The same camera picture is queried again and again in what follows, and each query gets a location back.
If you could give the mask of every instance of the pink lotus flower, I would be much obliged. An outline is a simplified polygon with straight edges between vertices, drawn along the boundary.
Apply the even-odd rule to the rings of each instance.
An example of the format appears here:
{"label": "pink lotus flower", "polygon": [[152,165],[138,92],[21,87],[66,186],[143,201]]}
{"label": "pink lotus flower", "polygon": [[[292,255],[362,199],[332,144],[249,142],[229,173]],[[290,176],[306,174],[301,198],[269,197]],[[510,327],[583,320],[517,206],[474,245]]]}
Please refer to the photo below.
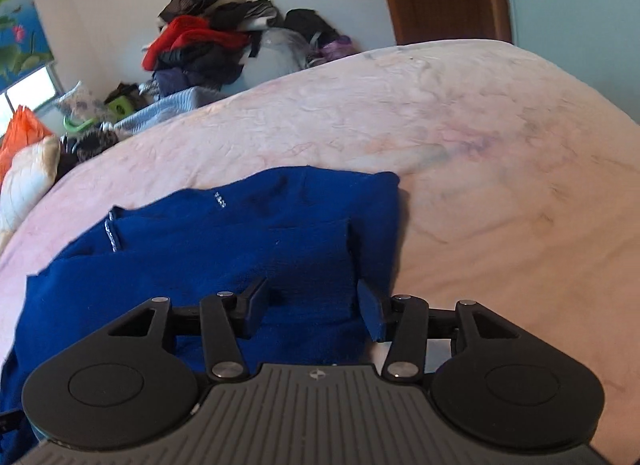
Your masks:
{"label": "pink lotus flower", "polygon": [[25,36],[27,35],[27,31],[24,29],[22,25],[15,25],[13,28],[15,42],[23,42]]}

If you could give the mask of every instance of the mattress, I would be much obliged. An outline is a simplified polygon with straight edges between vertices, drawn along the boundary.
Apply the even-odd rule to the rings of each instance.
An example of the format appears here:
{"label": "mattress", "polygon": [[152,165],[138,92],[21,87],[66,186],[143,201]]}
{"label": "mattress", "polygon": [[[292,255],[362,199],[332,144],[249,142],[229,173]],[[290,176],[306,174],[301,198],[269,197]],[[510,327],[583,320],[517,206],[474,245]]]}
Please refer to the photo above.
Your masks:
{"label": "mattress", "polygon": [[640,456],[638,146],[638,125],[599,93],[501,42],[392,47],[291,74],[65,176],[0,258],[0,355],[26,276],[113,204],[276,166],[394,171],[406,216],[394,291],[432,307],[475,299],[589,366],[606,391],[593,444],[627,465]]}

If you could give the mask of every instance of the green object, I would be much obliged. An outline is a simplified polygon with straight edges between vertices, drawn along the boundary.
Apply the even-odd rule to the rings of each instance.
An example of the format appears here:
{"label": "green object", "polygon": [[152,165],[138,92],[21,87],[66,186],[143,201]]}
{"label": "green object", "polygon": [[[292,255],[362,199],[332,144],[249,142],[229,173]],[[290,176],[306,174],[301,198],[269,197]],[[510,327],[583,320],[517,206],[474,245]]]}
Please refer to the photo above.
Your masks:
{"label": "green object", "polygon": [[133,107],[131,100],[129,100],[126,96],[122,95],[117,99],[112,100],[107,104],[107,107],[116,115],[118,119],[116,122],[121,121],[122,119],[128,117],[129,115],[133,115],[136,112],[136,109]]}
{"label": "green object", "polygon": [[97,119],[89,119],[84,121],[82,124],[74,124],[74,122],[71,120],[71,117],[65,117],[62,123],[65,126],[66,131],[68,131],[69,133],[75,134],[75,133],[81,133],[86,129],[90,128],[92,125],[95,124],[96,120]]}

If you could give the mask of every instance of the gray ribbed panel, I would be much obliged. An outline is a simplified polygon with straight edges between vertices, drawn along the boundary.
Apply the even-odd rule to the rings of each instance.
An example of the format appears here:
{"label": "gray ribbed panel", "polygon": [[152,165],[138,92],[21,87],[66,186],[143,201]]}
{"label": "gray ribbed panel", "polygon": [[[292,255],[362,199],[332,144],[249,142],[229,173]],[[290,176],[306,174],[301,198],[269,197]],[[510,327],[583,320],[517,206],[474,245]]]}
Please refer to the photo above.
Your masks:
{"label": "gray ribbed panel", "polygon": [[[324,378],[315,379],[320,369]],[[46,442],[24,465],[604,465],[587,447],[514,456],[456,434],[416,387],[370,366],[265,365],[217,385],[174,433],[135,449],[76,451]]]}

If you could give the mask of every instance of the orange plastic bag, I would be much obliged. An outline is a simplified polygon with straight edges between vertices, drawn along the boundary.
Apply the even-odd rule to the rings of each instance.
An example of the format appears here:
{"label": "orange plastic bag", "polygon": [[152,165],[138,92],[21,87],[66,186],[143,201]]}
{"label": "orange plastic bag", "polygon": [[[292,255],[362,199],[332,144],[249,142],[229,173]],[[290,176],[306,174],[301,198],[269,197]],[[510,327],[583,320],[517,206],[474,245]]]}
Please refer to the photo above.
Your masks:
{"label": "orange plastic bag", "polygon": [[0,187],[15,153],[53,135],[29,108],[18,106],[0,146]]}

